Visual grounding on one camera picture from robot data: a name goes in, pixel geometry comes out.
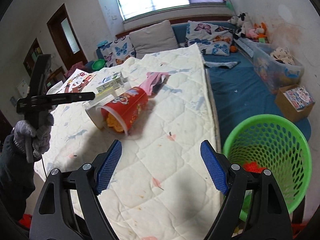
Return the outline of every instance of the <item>cardboard box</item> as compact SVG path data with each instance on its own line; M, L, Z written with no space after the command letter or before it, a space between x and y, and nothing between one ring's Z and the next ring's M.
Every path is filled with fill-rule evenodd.
M103 80L101 80L98 83L98 85L99 86L97 86L97 91L98 91L98 93L101 93L105 90L109 90L110 88L117 89L120 86L123 87L124 80L123 80L121 72L118 72L118 73L113 73L112 75L105 77Z
M307 117L310 114L314 105L314 103L311 105L308 105L300 111L297 111L295 109L295 107L290 103L290 101L284 95L284 92L297 87L299 87L299 85L291 85L291 86L279 88L278 94L275 99L275 103L279 107L284 117L291 122L297 122L300 119Z

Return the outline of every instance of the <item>green plastic basket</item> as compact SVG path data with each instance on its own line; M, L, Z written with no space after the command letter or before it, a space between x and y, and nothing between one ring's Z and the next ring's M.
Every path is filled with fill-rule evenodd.
M311 154L301 131L289 120L273 114L250 117L229 134L223 153L231 163L255 161L270 169L289 213L302 201L311 177ZM245 221L251 194L244 199L240 219Z

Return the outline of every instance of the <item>cable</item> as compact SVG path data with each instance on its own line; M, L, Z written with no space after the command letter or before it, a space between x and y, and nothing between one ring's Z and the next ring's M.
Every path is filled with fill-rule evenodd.
M42 155L41 155L41 161L42 161L42 167L43 167L43 171L44 171L44 174L45 174L45 178L47 179L48 177L47 177L47 173L45 172Z

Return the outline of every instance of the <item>hand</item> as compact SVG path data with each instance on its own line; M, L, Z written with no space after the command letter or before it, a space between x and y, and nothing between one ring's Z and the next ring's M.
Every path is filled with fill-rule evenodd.
M53 116L48 114L44 125L36 130L30 125L26 120L17 122L14 127L14 143L21 150L22 153L28 154L26 143L28 138L32 138L32 148L33 148L33 159L34 161L39 161L41 155L49 150L50 147L50 132L53 126Z

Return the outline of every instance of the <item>window sill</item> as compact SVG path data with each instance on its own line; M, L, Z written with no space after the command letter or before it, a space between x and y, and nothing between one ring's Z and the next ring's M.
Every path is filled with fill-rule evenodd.
M148 25L164 20L170 20L191 16L211 16L211 15L232 15L232 11L228 9L225 3L199 3L177 7L161 9L157 11L141 14L130 19L124 20L124 29L131 30L133 28Z

